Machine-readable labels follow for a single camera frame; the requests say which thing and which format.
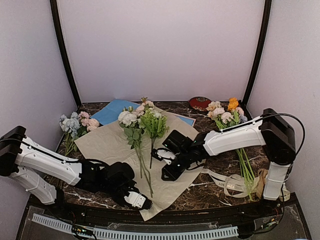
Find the beige pink wrapping paper sheet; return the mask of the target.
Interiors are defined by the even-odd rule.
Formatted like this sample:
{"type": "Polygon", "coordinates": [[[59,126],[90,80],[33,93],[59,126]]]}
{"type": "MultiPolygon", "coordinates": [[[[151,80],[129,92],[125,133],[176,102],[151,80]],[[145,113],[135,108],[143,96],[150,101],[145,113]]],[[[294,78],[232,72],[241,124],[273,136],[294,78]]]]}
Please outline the beige pink wrapping paper sheet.
{"type": "Polygon", "coordinates": [[[149,120],[141,111],[123,111],[115,122],[90,131],[75,141],[85,159],[107,164],[122,162],[134,170],[136,186],[151,199],[150,210],[141,210],[148,221],[167,209],[198,177],[202,167],[186,170],[176,181],[161,179],[163,161],[151,160],[151,140],[148,133],[140,134],[140,120],[149,120]]]}

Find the green leafy fake flower bunch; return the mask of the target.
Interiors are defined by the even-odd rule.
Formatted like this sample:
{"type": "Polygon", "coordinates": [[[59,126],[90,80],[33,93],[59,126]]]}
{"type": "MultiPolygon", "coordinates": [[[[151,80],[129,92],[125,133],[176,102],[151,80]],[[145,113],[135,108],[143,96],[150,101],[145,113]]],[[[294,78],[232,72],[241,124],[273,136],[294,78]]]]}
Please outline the green leafy fake flower bunch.
{"type": "Polygon", "coordinates": [[[139,125],[144,129],[151,140],[150,169],[152,168],[152,152],[155,146],[155,141],[156,139],[162,138],[169,130],[169,127],[167,126],[167,119],[168,117],[166,115],[163,115],[154,108],[148,108],[140,117],[139,125]]]}

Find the white rose fake flower stem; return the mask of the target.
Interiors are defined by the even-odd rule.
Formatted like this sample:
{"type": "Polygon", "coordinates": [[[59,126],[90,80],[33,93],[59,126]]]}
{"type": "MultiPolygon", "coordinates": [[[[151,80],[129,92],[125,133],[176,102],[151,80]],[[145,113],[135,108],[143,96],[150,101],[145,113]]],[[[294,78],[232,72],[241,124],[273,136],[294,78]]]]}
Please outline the white rose fake flower stem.
{"type": "Polygon", "coordinates": [[[140,127],[141,115],[134,110],[133,106],[124,107],[122,112],[118,116],[118,124],[123,129],[126,136],[127,143],[131,149],[135,150],[135,153],[139,162],[140,178],[145,177],[151,197],[154,196],[152,188],[151,173],[147,169],[143,152],[142,152],[142,136],[144,130],[140,127]]]}

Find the pink rose fake flower stem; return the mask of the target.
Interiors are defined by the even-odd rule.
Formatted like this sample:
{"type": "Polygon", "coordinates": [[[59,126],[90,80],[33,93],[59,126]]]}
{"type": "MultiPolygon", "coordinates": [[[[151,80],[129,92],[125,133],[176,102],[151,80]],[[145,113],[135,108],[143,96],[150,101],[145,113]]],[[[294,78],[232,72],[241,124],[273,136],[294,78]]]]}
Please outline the pink rose fake flower stem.
{"type": "Polygon", "coordinates": [[[147,97],[143,97],[142,99],[142,103],[141,105],[135,110],[135,112],[137,113],[137,123],[135,124],[136,129],[134,130],[134,149],[135,152],[138,156],[138,161],[140,164],[140,177],[142,178],[143,176],[146,178],[146,180],[148,182],[151,181],[151,174],[149,169],[146,166],[145,163],[145,157],[143,154],[143,147],[142,147],[142,137],[143,134],[147,134],[145,132],[145,130],[140,126],[140,117],[144,114],[145,110],[149,109],[149,108],[153,108],[154,109],[154,104],[148,100],[147,97]]]}

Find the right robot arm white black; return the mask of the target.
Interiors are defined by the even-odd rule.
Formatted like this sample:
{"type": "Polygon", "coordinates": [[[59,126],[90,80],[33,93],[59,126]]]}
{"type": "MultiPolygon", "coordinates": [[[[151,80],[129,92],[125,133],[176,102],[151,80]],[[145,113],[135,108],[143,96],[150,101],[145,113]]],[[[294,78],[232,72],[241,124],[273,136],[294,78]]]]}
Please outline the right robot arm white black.
{"type": "Polygon", "coordinates": [[[296,146],[293,127],[284,120],[291,114],[277,113],[266,108],[263,114],[245,123],[219,131],[199,133],[195,139],[173,130],[164,140],[163,147],[154,149],[153,156],[164,160],[161,170],[164,181],[176,181],[193,163],[221,153],[252,146],[262,146],[270,162],[263,200],[255,205],[255,213],[266,217],[275,208],[286,175],[301,148],[296,146]]]}

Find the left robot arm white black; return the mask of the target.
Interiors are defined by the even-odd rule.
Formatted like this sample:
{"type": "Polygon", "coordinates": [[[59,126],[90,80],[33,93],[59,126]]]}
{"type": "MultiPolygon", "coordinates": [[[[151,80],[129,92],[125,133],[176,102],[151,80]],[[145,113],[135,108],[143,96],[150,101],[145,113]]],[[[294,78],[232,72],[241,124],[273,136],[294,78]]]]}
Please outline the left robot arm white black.
{"type": "Polygon", "coordinates": [[[127,163],[111,165],[96,159],[68,158],[53,152],[25,135],[17,126],[0,138],[0,174],[20,183],[60,218],[67,218],[70,206],[64,192],[47,183],[39,172],[91,193],[104,192],[120,206],[141,210],[147,197],[135,187],[135,173],[127,163]]]}

